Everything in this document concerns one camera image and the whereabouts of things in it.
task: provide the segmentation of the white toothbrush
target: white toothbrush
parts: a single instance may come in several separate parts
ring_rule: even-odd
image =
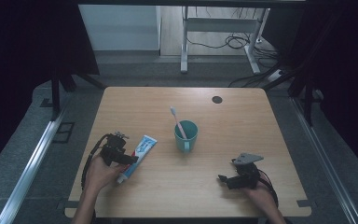
[[[183,131],[182,125],[178,122],[178,119],[176,118],[176,110],[175,107],[171,106],[171,113],[173,114],[173,117],[175,118],[176,124],[178,125],[179,131],[182,134],[182,137],[184,139],[187,139],[185,131]]]

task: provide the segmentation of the table leg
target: table leg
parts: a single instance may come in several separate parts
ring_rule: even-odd
[[[183,43],[180,62],[180,72],[187,73],[187,22],[188,22],[188,7],[185,7],[185,17],[183,18]]]
[[[51,121],[56,120],[60,114],[60,79],[57,74],[57,70],[53,69],[51,74],[51,101],[53,103],[53,114]]]
[[[257,18],[255,30],[251,34],[249,46],[245,46],[245,53],[246,56],[248,57],[249,63],[251,64],[254,74],[260,73],[260,69],[258,68],[257,61],[255,60],[255,56],[253,55],[253,50],[255,49],[255,42],[257,41],[257,37],[260,33],[261,26],[263,25],[265,14],[266,14],[266,9],[262,8],[262,12],[260,16]]]

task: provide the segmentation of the blue toothpaste tube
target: blue toothpaste tube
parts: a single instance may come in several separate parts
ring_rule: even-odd
[[[146,156],[147,152],[150,151],[150,149],[157,143],[157,140],[144,135],[141,142],[139,143],[138,147],[133,151],[132,156],[137,156],[138,161],[136,163],[133,163],[132,165],[129,165],[120,175],[118,176],[117,182],[121,184],[124,180],[130,178],[132,173],[135,171],[135,169],[138,167],[138,165],[141,163],[141,161]]]

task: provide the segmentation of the teal cup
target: teal cup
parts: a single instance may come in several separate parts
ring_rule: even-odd
[[[191,120],[182,120],[180,121],[180,124],[182,125],[187,139],[182,136],[179,127],[176,124],[174,128],[176,145],[183,152],[189,153],[193,149],[194,144],[196,143],[199,128]]]

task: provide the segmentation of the table surface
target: table surface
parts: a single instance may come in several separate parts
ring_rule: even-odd
[[[223,99],[221,104],[212,101]],[[176,148],[178,119],[199,126],[193,151]],[[263,156],[257,167],[266,172],[286,217],[305,217],[310,207],[269,100],[261,89],[110,87],[103,94],[69,201],[78,201],[85,161],[106,133],[120,131],[131,154],[144,134],[158,142],[130,179],[105,187],[98,197],[97,217],[262,217],[239,191],[229,190],[217,175],[237,175],[231,159],[242,152]],[[72,217],[75,208],[66,208]]]

